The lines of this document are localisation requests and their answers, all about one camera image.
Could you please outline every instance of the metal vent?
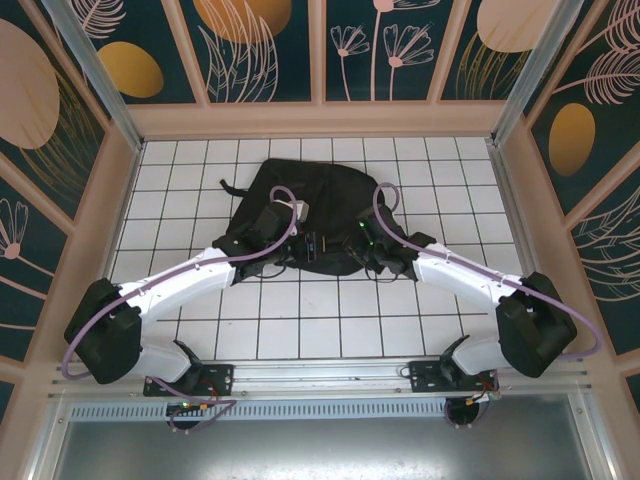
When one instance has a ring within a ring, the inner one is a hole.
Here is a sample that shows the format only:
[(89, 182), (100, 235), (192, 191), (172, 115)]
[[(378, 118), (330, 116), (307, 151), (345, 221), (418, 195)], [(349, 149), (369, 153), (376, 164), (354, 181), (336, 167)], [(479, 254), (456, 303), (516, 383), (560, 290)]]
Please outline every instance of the metal vent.
[[(74, 405), (73, 422), (166, 421), (166, 402), (83, 403)], [(210, 418), (222, 407), (189, 412), (176, 420)], [(220, 420), (322, 420), (340, 418), (441, 417), (444, 399), (242, 401)]]

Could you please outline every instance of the flower illustration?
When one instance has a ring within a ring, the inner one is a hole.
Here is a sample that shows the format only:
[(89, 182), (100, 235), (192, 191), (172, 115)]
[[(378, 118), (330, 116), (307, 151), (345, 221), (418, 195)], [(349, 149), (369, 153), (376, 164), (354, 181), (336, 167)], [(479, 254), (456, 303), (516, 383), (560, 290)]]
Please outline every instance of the flower illustration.
[(333, 27), (331, 29), (331, 39), (340, 56), (340, 65), (342, 66), (342, 82), (344, 83), (344, 93), (347, 95), (347, 101), (351, 101), (349, 87), (347, 83), (347, 72), (344, 66), (344, 59), (350, 55), (360, 55), (368, 52), (371, 47), (369, 42), (365, 42), (366, 35), (362, 31), (362, 25), (359, 27), (346, 27), (344, 32), (341, 27)]
[(27, 228), (29, 209), (16, 202), (14, 212), (6, 198), (0, 200), (0, 258), (14, 260), (20, 256), (20, 242)]
[(422, 28), (409, 26), (398, 37), (398, 25), (384, 29), (384, 47), (391, 66), (389, 100), (393, 100), (393, 79), (396, 68), (419, 65), (433, 60), (433, 48), (427, 48), (431, 43), (428, 30), (428, 25)]
[(373, 0), (373, 6), (382, 13), (393, 10), (417, 10), (419, 8), (433, 7), (440, 3), (440, 0)]

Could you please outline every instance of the black backpack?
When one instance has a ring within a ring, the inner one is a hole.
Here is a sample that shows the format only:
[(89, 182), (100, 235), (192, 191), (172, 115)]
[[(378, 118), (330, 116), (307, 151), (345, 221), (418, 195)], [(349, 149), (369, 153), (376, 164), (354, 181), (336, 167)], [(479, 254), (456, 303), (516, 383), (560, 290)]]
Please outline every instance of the black backpack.
[[(242, 197), (227, 233), (254, 223), (270, 203), (271, 189), (282, 185), (309, 205), (309, 213), (302, 235), (291, 245), (293, 258), (280, 264), (324, 275), (350, 275), (363, 268), (343, 244), (358, 229), (358, 215), (372, 205), (378, 183), (366, 173), (331, 163), (272, 158), (264, 161), (248, 190), (221, 183), (227, 192)], [(276, 198), (288, 201), (281, 192)], [(378, 202), (384, 204), (382, 193)]]

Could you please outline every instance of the mounting plate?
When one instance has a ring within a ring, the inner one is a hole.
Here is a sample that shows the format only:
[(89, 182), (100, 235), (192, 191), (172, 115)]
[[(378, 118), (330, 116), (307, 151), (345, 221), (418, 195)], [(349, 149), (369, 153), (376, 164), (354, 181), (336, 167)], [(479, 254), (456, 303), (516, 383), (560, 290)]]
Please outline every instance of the mounting plate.
[[(452, 386), (440, 373), (440, 361), (416, 361), (409, 362), (408, 379), (411, 382), (413, 393), (438, 393), (438, 392), (477, 392), (483, 390), (482, 380), (478, 376), (467, 375), (462, 378), (459, 386)], [(492, 373), (479, 374), (492, 387), (495, 388)]]
[[(211, 383), (216, 388), (220, 397), (228, 397), (233, 389), (234, 366), (230, 364), (204, 365), (200, 382), (190, 392), (182, 392), (193, 397), (212, 396)], [(147, 379), (142, 393), (145, 397), (170, 397), (172, 396), (157, 383)]]

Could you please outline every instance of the white tile floor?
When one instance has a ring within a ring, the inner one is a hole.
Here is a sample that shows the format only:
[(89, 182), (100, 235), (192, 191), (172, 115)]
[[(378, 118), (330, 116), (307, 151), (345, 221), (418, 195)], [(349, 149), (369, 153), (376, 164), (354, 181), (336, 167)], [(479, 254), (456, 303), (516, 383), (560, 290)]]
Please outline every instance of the white tile floor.
[[(321, 138), (148, 143), (112, 280), (146, 277), (210, 246), (239, 204), (219, 181), (246, 188), (269, 157), (333, 161), (399, 185), (397, 219), (409, 233), (522, 273), (483, 139)], [(203, 360), (437, 355), (463, 332), (495, 330), (481, 313), (407, 279), (288, 270), (201, 297), (167, 314), (152, 333), (185, 341)]]

